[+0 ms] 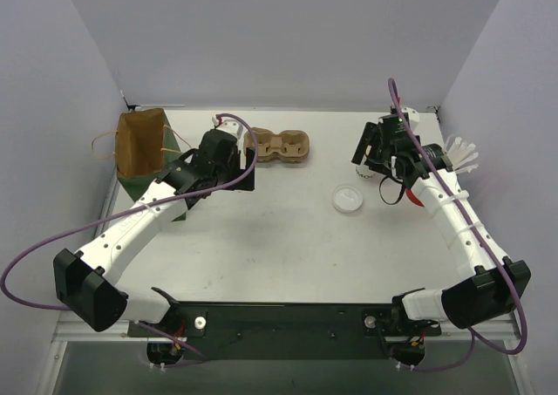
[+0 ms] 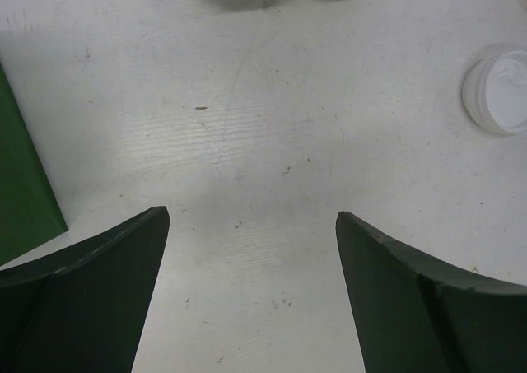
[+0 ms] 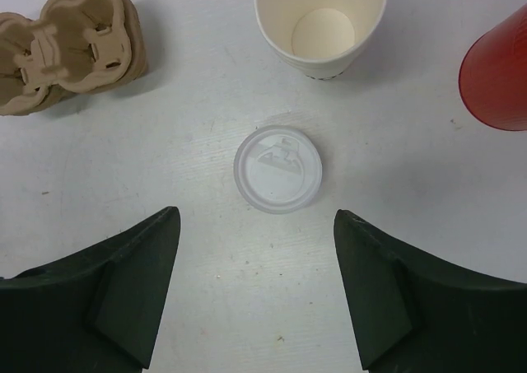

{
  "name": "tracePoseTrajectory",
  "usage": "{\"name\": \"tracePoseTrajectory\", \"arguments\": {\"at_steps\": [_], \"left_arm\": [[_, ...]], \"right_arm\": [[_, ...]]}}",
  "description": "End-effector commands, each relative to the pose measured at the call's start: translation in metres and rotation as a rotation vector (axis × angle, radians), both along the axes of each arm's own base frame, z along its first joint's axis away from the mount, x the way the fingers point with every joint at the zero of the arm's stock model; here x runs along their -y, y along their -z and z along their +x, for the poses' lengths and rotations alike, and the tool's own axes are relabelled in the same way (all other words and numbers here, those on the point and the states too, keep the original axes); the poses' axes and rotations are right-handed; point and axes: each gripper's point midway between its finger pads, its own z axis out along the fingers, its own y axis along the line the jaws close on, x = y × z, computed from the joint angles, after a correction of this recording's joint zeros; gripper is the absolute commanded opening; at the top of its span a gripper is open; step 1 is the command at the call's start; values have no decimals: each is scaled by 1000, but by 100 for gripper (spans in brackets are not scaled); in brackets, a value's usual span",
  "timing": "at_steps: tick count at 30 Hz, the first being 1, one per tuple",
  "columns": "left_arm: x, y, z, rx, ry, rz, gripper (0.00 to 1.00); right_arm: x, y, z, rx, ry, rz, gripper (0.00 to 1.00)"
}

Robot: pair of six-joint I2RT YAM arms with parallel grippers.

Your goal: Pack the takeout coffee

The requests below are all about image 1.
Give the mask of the white paper cup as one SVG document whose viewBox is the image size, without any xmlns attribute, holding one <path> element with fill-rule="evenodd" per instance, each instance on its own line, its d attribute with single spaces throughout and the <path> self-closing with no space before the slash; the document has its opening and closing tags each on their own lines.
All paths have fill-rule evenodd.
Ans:
<svg viewBox="0 0 558 395">
<path fill-rule="evenodd" d="M 374 171 L 372 171 L 369 167 L 367 167 L 364 164 L 357 165 L 355 167 L 355 171 L 358 178 L 361 180 L 372 181 L 378 177 L 378 175 Z"/>
</svg>

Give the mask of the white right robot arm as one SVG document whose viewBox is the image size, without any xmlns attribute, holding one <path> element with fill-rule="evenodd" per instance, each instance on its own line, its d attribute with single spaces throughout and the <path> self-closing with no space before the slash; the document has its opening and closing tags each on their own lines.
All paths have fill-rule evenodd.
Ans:
<svg viewBox="0 0 558 395">
<path fill-rule="evenodd" d="M 496 244 L 468 202 L 442 146 L 421 145 L 405 130 L 407 117 L 368 122 L 353 155 L 355 165 L 394 180 L 411 192 L 438 227 L 456 262 L 459 282 L 446 289 L 419 289 L 394 298 L 408 320 L 447 320 L 459 329 L 508 314 L 531 278 Z"/>
</svg>

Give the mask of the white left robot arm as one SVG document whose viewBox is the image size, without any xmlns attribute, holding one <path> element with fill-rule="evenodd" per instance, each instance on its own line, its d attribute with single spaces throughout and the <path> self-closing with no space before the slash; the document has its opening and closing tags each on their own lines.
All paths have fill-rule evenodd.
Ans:
<svg viewBox="0 0 558 395">
<path fill-rule="evenodd" d="M 163 336 L 174 332 L 176 299 L 159 288 L 134 295 L 117 284 L 135 256 L 210 189 L 254 189 L 254 173 L 241 167 L 241 136 L 242 126 L 231 119 L 207 131 L 198 147 L 163 168 L 134 203 L 133 214 L 79 250 L 60 251 L 53 260 L 58 300 L 97 332 L 120 319 L 147 322 Z"/>
</svg>

